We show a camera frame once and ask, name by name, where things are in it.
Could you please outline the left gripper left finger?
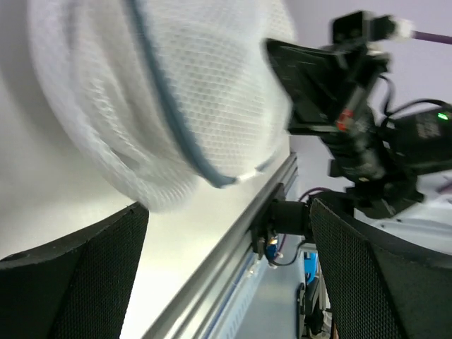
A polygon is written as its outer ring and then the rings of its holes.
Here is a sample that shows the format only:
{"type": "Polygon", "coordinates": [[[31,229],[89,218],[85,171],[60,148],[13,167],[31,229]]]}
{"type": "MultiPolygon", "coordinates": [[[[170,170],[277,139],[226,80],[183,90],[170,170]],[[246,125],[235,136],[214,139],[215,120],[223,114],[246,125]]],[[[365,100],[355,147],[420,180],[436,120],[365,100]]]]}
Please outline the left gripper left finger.
{"type": "Polygon", "coordinates": [[[134,203],[1,260],[2,338],[119,338],[148,210],[134,203]]]}

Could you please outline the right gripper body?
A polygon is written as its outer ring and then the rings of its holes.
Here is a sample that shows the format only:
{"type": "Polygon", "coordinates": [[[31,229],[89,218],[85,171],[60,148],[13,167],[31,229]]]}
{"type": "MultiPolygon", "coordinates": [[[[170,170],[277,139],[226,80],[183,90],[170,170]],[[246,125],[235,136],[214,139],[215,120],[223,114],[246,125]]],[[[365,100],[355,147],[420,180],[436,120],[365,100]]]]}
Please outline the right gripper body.
{"type": "Polygon", "coordinates": [[[335,130],[321,139],[334,157],[330,175],[353,182],[346,193],[365,215],[397,215],[424,199],[417,177],[403,169],[383,144],[368,105],[388,61],[387,54],[353,61],[328,109],[335,130]]]}

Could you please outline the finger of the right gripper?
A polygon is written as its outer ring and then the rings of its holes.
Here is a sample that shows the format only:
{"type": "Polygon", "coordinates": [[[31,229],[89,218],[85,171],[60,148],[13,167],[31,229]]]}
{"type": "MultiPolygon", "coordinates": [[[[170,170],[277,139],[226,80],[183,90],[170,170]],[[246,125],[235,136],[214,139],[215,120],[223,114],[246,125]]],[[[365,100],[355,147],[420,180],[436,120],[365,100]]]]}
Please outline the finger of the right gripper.
{"type": "Polygon", "coordinates": [[[353,112],[341,93],[352,68],[349,46],[303,47],[266,40],[273,73],[292,101],[290,133],[352,133],[353,112]]]}

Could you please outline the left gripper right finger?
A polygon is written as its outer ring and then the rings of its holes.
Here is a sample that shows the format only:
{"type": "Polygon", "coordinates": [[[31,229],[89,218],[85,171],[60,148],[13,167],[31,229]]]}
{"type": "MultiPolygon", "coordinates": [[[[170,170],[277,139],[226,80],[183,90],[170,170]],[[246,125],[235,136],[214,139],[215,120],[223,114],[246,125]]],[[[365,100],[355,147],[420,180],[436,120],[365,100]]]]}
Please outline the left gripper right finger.
{"type": "Polygon", "coordinates": [[[450,338],[451,256],[354,218],[315,196],[310,223],[340,338],[450,338]]]}

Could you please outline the blue-zip mesh laundry bag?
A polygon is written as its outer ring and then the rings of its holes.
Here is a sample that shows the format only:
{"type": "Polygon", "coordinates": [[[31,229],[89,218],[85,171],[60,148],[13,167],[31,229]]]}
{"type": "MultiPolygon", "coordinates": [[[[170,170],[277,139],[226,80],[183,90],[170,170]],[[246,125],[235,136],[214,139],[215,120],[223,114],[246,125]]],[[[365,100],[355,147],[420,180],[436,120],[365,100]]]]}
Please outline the blue-zip mesh laundry bag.
{"type": "Polygon", "coordinates": [[[264,42],[291,42],[283,1],[29,1],[40,86],[118,191],[171,210],[199,179],[264,172],[288,140],[289,97],[264,42]]]}

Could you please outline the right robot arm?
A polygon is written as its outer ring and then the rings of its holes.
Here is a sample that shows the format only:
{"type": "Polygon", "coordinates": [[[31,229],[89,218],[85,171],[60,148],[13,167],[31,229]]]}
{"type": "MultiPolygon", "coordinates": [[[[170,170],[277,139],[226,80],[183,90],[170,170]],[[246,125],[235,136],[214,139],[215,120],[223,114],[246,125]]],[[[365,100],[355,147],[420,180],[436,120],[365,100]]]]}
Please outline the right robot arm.
{"type": "Polygon", "coordinates": [[[292,101],[294,136],[317,137],[330,154],[330,177],[373,226],[449,254],[451,207],[435,192],[451,170],[451,106],[423,99],[424,109],[388,103],[376,118],[369,98],[386,77],[390,56],[366,42],[318,49],[269,39],[270,65],[292,101]]]}

